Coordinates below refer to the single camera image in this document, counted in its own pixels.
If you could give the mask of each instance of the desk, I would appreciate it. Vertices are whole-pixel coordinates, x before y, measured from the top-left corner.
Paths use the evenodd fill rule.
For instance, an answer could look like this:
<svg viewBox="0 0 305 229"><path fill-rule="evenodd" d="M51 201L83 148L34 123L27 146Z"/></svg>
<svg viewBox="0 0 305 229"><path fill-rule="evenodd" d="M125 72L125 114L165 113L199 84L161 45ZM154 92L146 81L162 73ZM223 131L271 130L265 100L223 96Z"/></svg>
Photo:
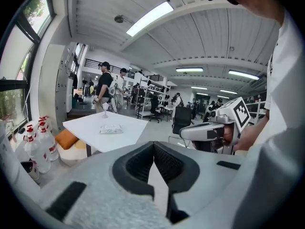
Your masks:
<svg viewBox="0 0 305 229"><path fill-rule="evenodd" d="M147 124L147 121L108 111L108 118L104 119L103 114L92 114L62 123L68 131L86 143L87 156L91 156L91 146L103 153L135 144ZM100 134L102 125L120 125L123 133Z"/></svg>
<svg viewBox="0 0 305 229"><path fill-rule="evenodd" d="M170 113L170 111L172 112L171 114L173 114L173 108L169 108L169 107L160 107L161 109L164 109L164 115L163 117L166 115L166 111L168 111L168 115Z"/></svg>

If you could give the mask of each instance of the ceiling light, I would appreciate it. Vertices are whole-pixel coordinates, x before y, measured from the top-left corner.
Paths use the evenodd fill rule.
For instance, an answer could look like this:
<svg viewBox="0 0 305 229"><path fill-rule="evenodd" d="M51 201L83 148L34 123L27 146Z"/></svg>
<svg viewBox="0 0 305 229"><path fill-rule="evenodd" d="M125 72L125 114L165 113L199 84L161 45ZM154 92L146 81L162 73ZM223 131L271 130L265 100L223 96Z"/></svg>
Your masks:
<svg viewBox="0 0 305 229"><path fill-rule="evenodd" d="M231 91L227 91L227 90L220 90L223 93L228 93L228 94L237 94L236 92L231 92Z"/></svg>
<svg viewBox="0 0 305 229"><path fill-rule="evenodd" d="M219 95L217 95L217 97L222 97L222 98L230 99L229 97L224 97L224 96L219 96Z"/></svg>
<svg viewBox="0 0 305 229"><path fill-rule="evenodd" d="M193 89L207 90L205 87L192 86L191 88L193 88Z"/></svg>
<svg viewBox="0 0 305 229"><path fill-rule="evenodd" d="M177 72L203 72L203 68L177 68Z"/></svg>
<svg viewBox="0 0 305 229"><path fill-rule="evenodd" d="M239 76L247 77L247 78L250 78L250 79L253 79L253 80L259 80L259 77L256 76L256 75L247 74L247 73L243 73L243 72L239 72L239 71L229 70L229 74L239 75Z"/></svg>
<svg viewBox="0 0 305 229"><path fill-rule="evenodd" d="M140 18L126 33L134 36L150 23L171 11L173 11L172 6L168 2L164 2Z"/></svg>

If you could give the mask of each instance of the plastic bottle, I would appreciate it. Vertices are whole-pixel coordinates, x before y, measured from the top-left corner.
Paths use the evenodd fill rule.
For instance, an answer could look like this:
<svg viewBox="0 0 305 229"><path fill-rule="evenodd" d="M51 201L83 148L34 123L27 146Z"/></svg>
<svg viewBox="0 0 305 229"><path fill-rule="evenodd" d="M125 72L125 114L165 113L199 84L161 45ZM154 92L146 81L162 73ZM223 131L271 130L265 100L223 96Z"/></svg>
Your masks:
<svg viewBox="0 0 305 229"><path fill-rule="evenodd" d="M47 131L53 133L53 127L51 124L50 117L48 117L47 115L43 116L43 117L39 117L39 121L44 121L47 124L47 127L46 127Z"/></svg>
<svg viewBox="0 0 305 229"><path fill-rule="evenodd" d="M34 138L36 137L36 132L34 132L33 125L28 125L27 126L27 136L33 136Z"/></svg>
<svg viewBox="0 0 305 229"><path fill-rule="evenodd" d="M23 140L27 141L25 151L28 153L39 172L42 174L47 173L51 168L51 162L48 159L45 150L40 147L39 142L32 135L23 136Z"/></svg>
<svg viewBox="0 0 305 229"><path fill-rule="evenodd" d="M50 161L58 159L59 153L56 147L55 138L49 131L47 131L46 123L44 121L39 121L38 130L40 130L40 144L45 150L47 150L47 154L50 157Z"/></svg>

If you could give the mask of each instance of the person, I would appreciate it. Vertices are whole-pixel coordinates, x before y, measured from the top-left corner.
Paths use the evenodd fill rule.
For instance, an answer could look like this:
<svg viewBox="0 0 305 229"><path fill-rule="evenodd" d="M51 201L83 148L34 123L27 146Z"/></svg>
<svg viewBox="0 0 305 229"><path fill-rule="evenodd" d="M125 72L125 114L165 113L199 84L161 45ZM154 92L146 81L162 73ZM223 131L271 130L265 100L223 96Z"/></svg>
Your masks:
<svg viewBox="0 0 305 229"><path fill-rule="evenodd" d="M121 68L120 75L114 78L116 83L116 91L114 96L111 98L111 106L115 113L118 113L120 109L124 106L124 98L123 98L123 85L124 85L124 76L126 75L127 70L125 68Z"/></svg>
<svg viewBox="0 0 305 229"><path fill-rule="evenodd" d="M182 98L180 97L180 93L176 93L175 95L175 102L173 103L173 112L172 112L172 121L175 117L175 113L176 113L176 107L179 106L181 104Z"/></svg>
<svg viewBox="0 0 305 229"><path fill-rule="evenodd" d="M266 114L259 123L247 126L241 133L238 144L234 146L236 150L248 150L256 141L266 124L264 138L284 131L287 126L279 107L272 97L272 92L296 65L303 56L303 42L297 32L293 19L278 0L228 0L237 5L241 4L252 13L275 20L279 26L278 40L270 56L267 68L267 97L265 102ZM233 129L226 125L224 128L224 139L228 142L232 140Z"/></svg>
<svg viewBox="0 0 305 229"><path fill-rule="evenodd" d="M218 98L217 103L214 105L214 109L220 108L222 102L223 102L223 99L222 98Z"/></svg>
<svg viewBox="0 0 305 229"><path fill-rule="evenodd" d="M90 81L89 81L89 83L88 83L88 85L89 85L89 96L91 96L92 95L92 92L93 92L93 90L94 90L94 83L93 83L93 81L92 81L92 79L90 78Z"/></svg>
<svg viewBox="0 0 305 229"><path fill-rule="evenodd" d="M196 118L198 101L193 98L192 120Z"/></svg>
<svg viewBox="0 0 305 229"><path fill-rule="evenodd" d="M215 109L215 101L212 101L211 104L209 106L207 106L206 110L205 110L205 116L203 119L203 122L208 122L209 121L209 116L212 110Z"/></svg>
<svg viewBox="0 0 305 229"><path fill-rule="evenodd" d="M94 98L93 104L95 104L96 113L104 111L102 105L109 101L110 95L108 92L108 87L110 87L113 79L111 76L110 64L108 62L99 63L101 67L102 75L99 78L99 82L96 88L97 97Z"/></svg>

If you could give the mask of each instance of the black chair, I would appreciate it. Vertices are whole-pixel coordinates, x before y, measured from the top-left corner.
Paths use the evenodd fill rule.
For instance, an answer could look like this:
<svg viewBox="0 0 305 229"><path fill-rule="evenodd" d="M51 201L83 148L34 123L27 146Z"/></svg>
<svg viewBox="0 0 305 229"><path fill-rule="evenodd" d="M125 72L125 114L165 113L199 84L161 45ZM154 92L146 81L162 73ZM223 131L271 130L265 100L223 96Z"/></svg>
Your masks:
<svg viewBox="0 0 305 229"><path fill-rule="evenodd" d="M173 118L173 133L178 134L180 132L180 129L183 127L187 127L192 123L192 109L187 107L176 107L175 116ZM168 142L170 142L170 137L183 140L185 147L188 147L186 145L185 140L176 136L169 136Z"/></svg>
<svg viewBox="0 0 305 229"><path fill-rule="evenodd" d="M158 123L159 123L159 120L162 121L162 119L158 117L158 116L161 115L161 113L159 113L159 112L156 111L156 108L158 107L158 98L153 97L153 98L151 99L151 104L152 104L151 113L153 114L153 116L150 116L149 121L151 121L151 120L157 120Z"/></svg>

